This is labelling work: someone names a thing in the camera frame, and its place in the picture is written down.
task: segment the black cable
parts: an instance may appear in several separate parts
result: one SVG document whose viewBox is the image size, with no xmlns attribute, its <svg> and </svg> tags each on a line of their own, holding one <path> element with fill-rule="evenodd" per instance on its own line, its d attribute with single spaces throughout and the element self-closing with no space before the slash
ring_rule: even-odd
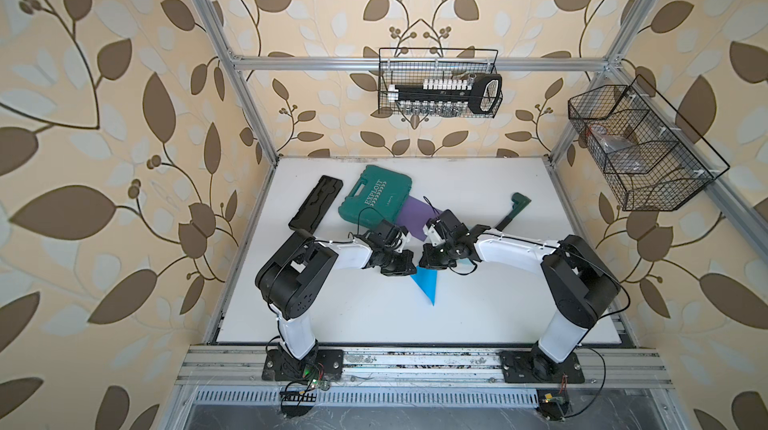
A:
<svg viewBox="0 0 768 430">
<path fill-rule="evenodd" d="M 608 368 L 606 368 L 606 365 L 605 365 L 605 358 L 603 358 L 603 356 L 600 355 L 600 352 L 598 352 L 597 350 L 595 350 L 594 348 L 591 348 L 591 347 L 582 347 L 582 348 L 589 348 L 592 352 L 595 353 L 595 355 L 600 357 L 600 360 L 603 361 L 603 382 L 600 383 L 600 388 L 598 388 L 598 392 L 594 394 L 594 397 L 592 397 L 592 399 L 589 401 L 587 406 L 585 406 L 584 408 L 582 408 L 581 410 L 579 410 L 578 412 L 576 412 L 574 414 L 563 416 L 563 418 L 571 418 L 571 417 L 575 417 L 575 416 L 580 416 L 582 413 L 586 412 L 587 408 L 590 408 L 590 406 L 592 406 L 594 401 L 597 400 L 598 397 L 600 396 L 600 392 L 603 391 L 603 387 L 605 386 L 605 378 L 606 378 L 606 376 L 608 376 Z"/>
</svg>

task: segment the wire basket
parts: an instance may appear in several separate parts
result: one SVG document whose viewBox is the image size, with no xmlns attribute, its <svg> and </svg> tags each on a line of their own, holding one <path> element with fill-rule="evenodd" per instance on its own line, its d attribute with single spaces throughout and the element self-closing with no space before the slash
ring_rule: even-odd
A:
<svg viewBox="0 0 768 430">
<path fill-rule="evenodd" d="M 568 119 L 623 210 L 670 212 L 686 204 L 730 166 L 657 92 L 721 164 L 713 169 L 700 159 L 694 144 L 681 135 L 682 130 L 668 125 L 647 103 L 643 88 L 651 87 L 648 80 L 641 86 L 635 78 L 630 85 L 592 89 L 568 100 Z"/>
<path fill-rule="evenodd" d="M 497 50 L 379 49 L 379 112 L 493 118 L 502 104 Z"/>
</svg>

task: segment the white tabletop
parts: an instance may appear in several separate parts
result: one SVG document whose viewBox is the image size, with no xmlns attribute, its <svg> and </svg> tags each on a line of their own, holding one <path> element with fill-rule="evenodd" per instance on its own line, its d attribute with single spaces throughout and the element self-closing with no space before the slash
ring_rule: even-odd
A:
<svg viewBox="0 0 768 430">
<path fill-rule="evenodd" d="M 427 196 L 469 228 L 494 226 L 511 209 L 512 194 L 519 192 L 532 202 L 506 233 L 554 240 L 572 233 L 541 159 L 281 159 L 218 342 L 265 342 L 277 335 L 274 314 L 254 284 L 256 274 L 290 236 L 289 220 L 322 175 L 341 179 L 344 186 L 315 236 L 345 240 L 354 232 L 356 226 L 342 220 L 338 208 L 366 165 L 410 176 L 411 196 Z M 415 262 L 421 244 L 413 239 L 409 245 Z M 377 269 L 334 270 L 309 311 L 320 342 L 493 344 L 536 342 L 555 307 L 543 274 L 483 262 L 470 276 L 440 271 L 434 306 L 408 276 L 386 277 Z M 610 319 L 600 320 L 584 338 L 584 343 L 619 341 Z"/>
</svg>

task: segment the green tool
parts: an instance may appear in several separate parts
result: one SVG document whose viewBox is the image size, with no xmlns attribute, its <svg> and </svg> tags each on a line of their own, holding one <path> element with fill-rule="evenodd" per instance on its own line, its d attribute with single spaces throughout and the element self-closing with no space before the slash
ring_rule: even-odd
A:
<svg viewBox="0 0 768 430">
<path fill-rule="evenodd" d="M 512 194 L 512 211 L 507 213 L 507 215 L 502 219 L 501 222 L 499 222 L 495 228 L 499 232 L 503 232 L 505 228 L 507 228 L 507 225 L 510 224 L 512 219 L 518 215 L 521 211 L 523 211 L 523 208 L 528 206 L 528 204 L 531 202 L 531 199 L 522 193 L 513 193 Z"/>
</svg>

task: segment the blue paper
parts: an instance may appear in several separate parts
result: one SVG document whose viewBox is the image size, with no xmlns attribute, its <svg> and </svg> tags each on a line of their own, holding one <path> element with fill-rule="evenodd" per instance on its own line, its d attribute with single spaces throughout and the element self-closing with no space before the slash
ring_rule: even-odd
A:
<svg viewBox="0 0 768 430">
<path fill-rule="evenodd" d="M 424 291 L 432 305 L 435 305 L 435 290 L 437 288 L 437 270 L 423 269 L 420 266 L 416 267 L 416 274 L 411 275 L 413 281 L 416 282 L 418 288 Z"/>
</svg>

